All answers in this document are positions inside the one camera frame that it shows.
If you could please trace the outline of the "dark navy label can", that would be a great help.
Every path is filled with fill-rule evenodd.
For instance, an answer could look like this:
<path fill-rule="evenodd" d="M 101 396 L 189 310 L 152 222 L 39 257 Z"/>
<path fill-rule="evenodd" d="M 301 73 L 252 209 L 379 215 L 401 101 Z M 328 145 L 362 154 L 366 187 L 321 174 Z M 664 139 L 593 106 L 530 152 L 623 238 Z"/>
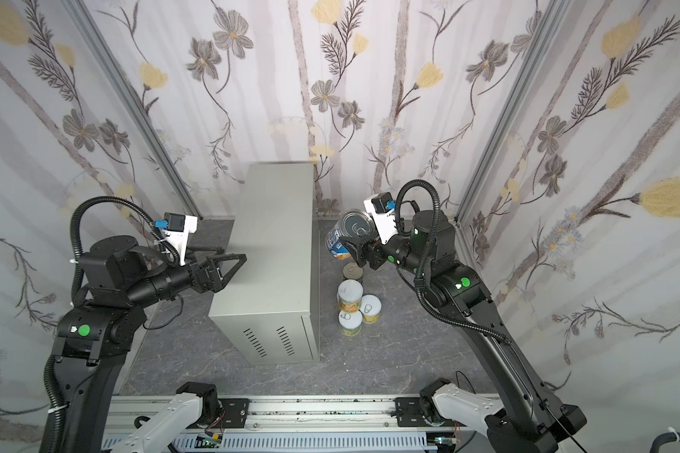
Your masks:
<path fill-rule="evenodd" d="M 364 269 L 355 262 L 349 262 L 343 266 L 342 275 L 345 280 L 352 279 L 362 282 Z"/>

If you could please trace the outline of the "light blue label can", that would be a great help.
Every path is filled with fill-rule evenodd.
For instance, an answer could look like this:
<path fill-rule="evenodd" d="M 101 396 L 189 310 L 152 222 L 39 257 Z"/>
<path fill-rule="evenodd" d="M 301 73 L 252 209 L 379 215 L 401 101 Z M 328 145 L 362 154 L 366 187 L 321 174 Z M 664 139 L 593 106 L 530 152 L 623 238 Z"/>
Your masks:
<path fill-rule="evenodd" d="M 326 247 L 334 258 L 355 260 L 362 247 L 376 237 L 377 230 L 371 216 L 364 211 L 349 210 L 341 214 L 326 235 Z"/>

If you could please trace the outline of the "peach can white lid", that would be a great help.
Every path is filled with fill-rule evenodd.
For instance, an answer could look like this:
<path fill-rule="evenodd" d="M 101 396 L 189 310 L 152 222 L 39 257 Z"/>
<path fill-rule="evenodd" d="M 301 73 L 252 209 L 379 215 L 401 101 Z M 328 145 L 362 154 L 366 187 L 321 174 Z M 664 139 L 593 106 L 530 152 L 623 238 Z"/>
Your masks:
<path fill-rule="evenodd" d="M 338 286 L 336 295 L 339 309 L 346 313 L 360 311 L 363 295 L 364 288 L 359 281 L 355 279 L 344 280 Z"/>

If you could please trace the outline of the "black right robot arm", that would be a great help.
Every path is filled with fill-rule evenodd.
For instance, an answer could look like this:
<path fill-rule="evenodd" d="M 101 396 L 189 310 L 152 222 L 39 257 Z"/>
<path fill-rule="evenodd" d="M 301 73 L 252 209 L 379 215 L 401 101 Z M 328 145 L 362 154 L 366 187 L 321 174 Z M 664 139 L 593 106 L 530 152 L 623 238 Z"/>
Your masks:
<path fill-rule="evenodd" d="M 436 188 L 414 179 L 393 196 L 364 202 L 368 227 L 341 242 L 360 266 L 389 263 L 412 275 L 419 305 L 462 333 L 498 393 L 465 391 L 438 379 L 419 394 L 431 425 L 453 421 L 485 436 L 497 452 L 555 452 L 587 423 L 583 411 L 562 402 L 525 358 L 506 328 L 479 274 L 460 262 L 455 228 L 441 209 Z"/>

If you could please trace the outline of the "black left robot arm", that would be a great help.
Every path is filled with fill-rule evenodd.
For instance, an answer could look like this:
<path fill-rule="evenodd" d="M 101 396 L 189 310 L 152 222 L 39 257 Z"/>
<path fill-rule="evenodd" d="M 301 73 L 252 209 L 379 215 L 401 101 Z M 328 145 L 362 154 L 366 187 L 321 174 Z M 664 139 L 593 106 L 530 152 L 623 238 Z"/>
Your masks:
<path fill-rule="evenodd" d="M 99 204 L 117 204 L 137 213 L 150 226 L 156 247 L 143 247 L 128 235 L 105 238 L 85 251 L 80 237 L 83 215 Z M 98 196 L 81 203 L 70 222 L 76 265 L 73 307 L 58 324 L 57 337 L 43 371 L 49 409 L 43 452 L 98 452 L 111 395 L 131 351 L 145 310 L 192 290 L 218 293 L 246 263 L 244 254 L 210 255 L 185 262 L 175 237 L 186 231 L 185 217 L 168 213 L 155 221 L 138 205 Z"/>

